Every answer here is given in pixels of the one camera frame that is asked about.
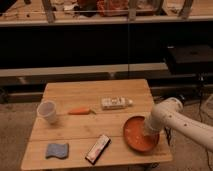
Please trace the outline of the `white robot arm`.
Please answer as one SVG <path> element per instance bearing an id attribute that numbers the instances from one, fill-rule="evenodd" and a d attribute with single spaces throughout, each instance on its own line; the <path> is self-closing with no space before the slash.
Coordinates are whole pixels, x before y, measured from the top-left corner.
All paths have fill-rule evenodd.
<path id="1" fill-rule="evenodd" d="M 213 152 L 213 126 L 184 116 L 182 109 L 183 103 L 174 97 L 155 104 L 145 118 L 143 134 L 155 135 L 168 126 Z"/>

